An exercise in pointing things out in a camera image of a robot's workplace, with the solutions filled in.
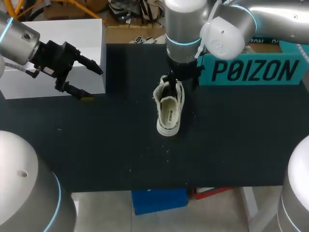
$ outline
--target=white shoe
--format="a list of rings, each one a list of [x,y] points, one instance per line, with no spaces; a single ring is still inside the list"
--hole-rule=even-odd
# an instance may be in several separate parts
[[[154,90],[154,100],[158,110],[156,128],[163,136],[178,133],[184,103],[184,88],[180,81],[176,82],[176,92],[171,90],[169,82],[162,76],[159,86]]]

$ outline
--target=robotic arm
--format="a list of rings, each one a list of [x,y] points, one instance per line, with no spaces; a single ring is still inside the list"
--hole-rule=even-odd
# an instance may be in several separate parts
[[[167,53],[180,80],[188,68],[191,77],[199,76],[197,58],[205,47],[217,58],[234,59],[255,34],[309,44],[309,2],[304,0],[165,2]]]
[[[98,75],[103,74],[94,60],[80,55],[81,52],[74,46],[67,42],[63,45],[53,41],[48,41],[46,44],[40,42],[40,34],[37,31],[3,12],[0,12],[0,33],[0,54],[20,65],[25,65],[27,62],[33,63],[36,71],[26,70],[27,74],[36,78],[40,72],[43,72],[56,79],[55,89],[67,92],[77,99],[92,96],[66,81],[75,61]]]

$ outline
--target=yellow cable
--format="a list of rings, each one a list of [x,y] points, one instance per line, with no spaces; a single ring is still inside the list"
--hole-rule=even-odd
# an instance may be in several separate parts
[[[31,11],[34,7],[37,7],[41,4],[42,0],[38,0],[36,4],[30,6],[28,9],[26,9],[25,11],[23,11],[22,13],[20,13],[17,18],[23,16],[24,14],[26,14],[27,12]]]
[[[91,15],[94,18],[98,18],[98,19],[102,19],[100,16],[98,16],[97,14],[93,13],[91,10],[87,9],[86,7],[84,7],[83,5],[79,4],[78,2],[76,2],[75,0],[51,0],[51,1],[58,1],[58,2],[69,2],[73,5],[75,5],[76,7],[78,7],[79,9],[81,9],[82,11],[86,12],[87,14]],[[42,2],[42,0],[37,0],[37,3],[30,6],[28,9],[26,9],[24,12],[20,13],[16,18],[19,18],[21,16],[23,16],[24,14],[26,14],[27,12],[31,11],[33,8],[35,8],[36,6],[40,5]]]
[[[20,11],[21,7],[23,6],[23,4],[24,4],[24,0],[19,0],[17,6],[15,8],[15,14],[19,13],[19,11]]]
[[[17,19],[17,14],[15,13],[15,9],[11,3],[11,0],[4,0],[4,5],[6,9],[8,10],[9,15],[13,17],[14,19]]]

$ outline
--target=shoe insole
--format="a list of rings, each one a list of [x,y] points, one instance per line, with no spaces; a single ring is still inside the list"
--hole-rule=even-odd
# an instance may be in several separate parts
[[[174,128],[177,123],[176,101],[165,99],[161,102],[161,120],[167,129]]]

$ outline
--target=red object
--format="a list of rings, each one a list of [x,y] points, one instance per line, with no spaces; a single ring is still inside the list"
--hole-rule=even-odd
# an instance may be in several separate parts
[[[201,193],[197,193],[196,190],[194,189],[194,190],[192,190],[192,193],[193,193],[195,199],[200,200],[202,198],[210,197],[212,195],[216,195],[220,192],[225,192],[225,191],[228,191],[230,189],[232,189],[232,188],[213,188],[211,190],[201,192]]]

